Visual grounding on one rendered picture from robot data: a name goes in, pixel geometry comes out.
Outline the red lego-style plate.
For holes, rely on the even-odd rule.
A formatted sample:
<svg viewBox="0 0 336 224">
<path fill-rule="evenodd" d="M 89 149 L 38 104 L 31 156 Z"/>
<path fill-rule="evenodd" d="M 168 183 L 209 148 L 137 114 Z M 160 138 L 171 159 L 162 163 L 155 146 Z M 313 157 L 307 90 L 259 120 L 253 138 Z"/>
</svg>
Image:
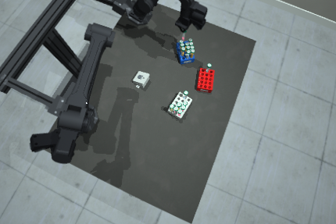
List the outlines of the red lego-style plate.
<svg viewBox="0 0 336 224">
<path fill-rule="evenodd" d="M 207 74 L 207 75 L 206 75 Z M 209 92 L 213 90 L 213 78 L 214 78 L 214 70 L 209 70 L 206 72 L 206 69 L 201 68 L 198 74 L 198 84 L 197 91 Z"/>
</svg>

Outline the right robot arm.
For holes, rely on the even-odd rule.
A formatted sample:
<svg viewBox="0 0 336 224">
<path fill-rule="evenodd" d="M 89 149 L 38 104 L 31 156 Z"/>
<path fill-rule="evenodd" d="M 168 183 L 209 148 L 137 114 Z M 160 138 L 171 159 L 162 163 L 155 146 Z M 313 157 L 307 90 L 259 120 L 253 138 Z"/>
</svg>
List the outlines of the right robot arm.
<svg viewBox="0 0 336 224">
<path fill-rule="evenodd" d="M 112 28 L 97 23 L 88 24 L 84 39 L 90 41 L 90 45 L 74 89 L 67 98 L 63 111 L 59 113 L 57 129 L 53 133 L 32 134 L 31 151 L 38 152 L 52 147 L 54 162 L 61 164 L 71 162 L 76 139 L 81 133 L 88 133 L 90 119 L 95 112 L 94 109 L 89 108 L 91 91 L 102 53 L 106 47 L 112 47 L 115 33 Z"/>
</svg>

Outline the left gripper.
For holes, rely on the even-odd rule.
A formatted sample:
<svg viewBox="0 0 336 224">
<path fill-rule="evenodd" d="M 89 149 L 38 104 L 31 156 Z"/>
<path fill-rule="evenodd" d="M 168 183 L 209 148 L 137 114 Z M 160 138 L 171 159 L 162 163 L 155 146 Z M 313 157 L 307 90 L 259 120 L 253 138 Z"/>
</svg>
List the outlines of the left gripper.
<svg viewBox="0 0 336 224">
<path fill-rule="evenodd" d="M 177 19 L 177 21 L 175 22 L 175 25 L 178 26 L 178 27 L 180 28 L 180 30 L 181 30 L 182 33 L 185 32 L 185 31 L 188 29 L 187 26 L 185 26 L 184 24 L 182 24 L 182 19 L 183 19 L 183 17 L 188 18 L 188 17 L 190 17 L 190 16 L 182 16 L 182 15 L 180 14 L 180 17 L 179 17 L 179 18 Z M 183 30 L 182 30 L 182 29 L 183 29 Z"/>
</svg>

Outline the white tube rack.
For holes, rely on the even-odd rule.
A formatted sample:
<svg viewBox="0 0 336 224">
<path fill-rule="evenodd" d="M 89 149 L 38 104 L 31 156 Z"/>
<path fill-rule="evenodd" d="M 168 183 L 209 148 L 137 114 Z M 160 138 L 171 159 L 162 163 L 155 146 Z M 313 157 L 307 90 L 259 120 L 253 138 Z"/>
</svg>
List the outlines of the white tube rack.
<svg viewBox="0 0 336 224">
<path fill-rule="evenodd" d="M 178 118 L 179 120 L 181 120 L 182 118 L 182 115 L 186 112 L 186 109 L 188 108 L 188 106 L 190 105 L 190 103 L 192 102 L 192 99 L 189 98 L 187 96 L 186 99 L 184 99 L 184 94 L 182 94 L 181 92 L 179 92 L 178 96 L 175 98 L 175 100 L 173 101 L 173 105 L 174 107 L 177 106 L 177 103 L 180 102 L 181 103 L 181 106 L 183 105 L 183 102 L 186 101 L 188 104 L 186 105 L 186 108 L 185 110 L 181 113 L 181 115 L 179 116 L 178 115 L 178 110 L 177 110 L 177 113 L 175 114 L 174 113 L 174 110 L 173 111 L 170 111 L 170 108 L 168 109 L 168 113 L 175 116 L 176 118 Z"/>
</svg>

